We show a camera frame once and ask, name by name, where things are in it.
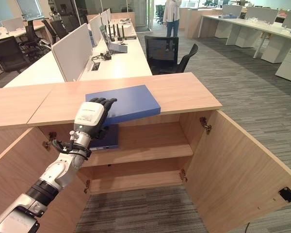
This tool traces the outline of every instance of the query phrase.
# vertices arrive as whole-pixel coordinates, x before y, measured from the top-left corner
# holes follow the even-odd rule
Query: cabinet door
[[[184,183],[205,226],[222,233],[287,204],[291,170],[221,111],[213,111]]]
[[[0,214],[21,194],[25,193],[55,161],[58,152],[47,151],[42,142],[47,138],[38,128],[27,129],[0,154]],[[79,178],[48,206],[40,222],[39,232],[73,232],[88,200]]]

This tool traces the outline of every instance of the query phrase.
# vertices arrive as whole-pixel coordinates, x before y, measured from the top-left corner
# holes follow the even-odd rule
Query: black latch
[[[209,134],[210,131],[211,131],[211,129],[212,129],[212,126],[211,126],[211,125],[207,125],[207,118],[205,118],[205,117],[203,116],[203,117],[201,117],[201,118],[199,119],[199,121],[200,121],[201,125],[205,128],[206,133]]]
[[[54,139],[56,139],[57,133],[56,132],[50,132],[48,135],[49,135],[48,142],[46,142],[46,141],[42,142],[42,145],[44,146],[45,149],[47,149],[47,151],[50,150],[50,146],[52,144],[52,141]]]
[[[282,196],[284,200],[287,202],[291,202],[291,189],[289,187],[284,187],[279,191],[279,194]]]

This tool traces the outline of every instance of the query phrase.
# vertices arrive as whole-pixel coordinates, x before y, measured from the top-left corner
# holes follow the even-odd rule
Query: blue book
[[[146,85],[85,95],[86,101],[92,98],[117,98],[117,102],[112,104],[104,125],[118,124],[120,122],[150,117],[161,113],[161,107]]]
[[[89,144],[90,150],[104,150],[118,148],[118,125],[110,125],[106,136],[101,139],[93,139]]]

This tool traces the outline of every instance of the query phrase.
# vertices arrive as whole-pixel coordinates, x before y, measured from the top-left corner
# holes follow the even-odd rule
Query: laptop
[[[107,33],[104,25],[101,25],[99,27],[99,29],[101,31],[101,34],[102,34],[102,37],[103,37],[104,41],[106,42],[108,50],[127,53],[127,46],[111,43],[111,40],[110,40],[110,38],[108,36],[108,33]]]

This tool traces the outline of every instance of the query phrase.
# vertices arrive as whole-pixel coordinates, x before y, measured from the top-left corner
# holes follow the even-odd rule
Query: blue jeans
[[[174,28],[173,37],[178,37],[179,19],[173,22],[167,22],[167,37],[171,37],[172,28]]]

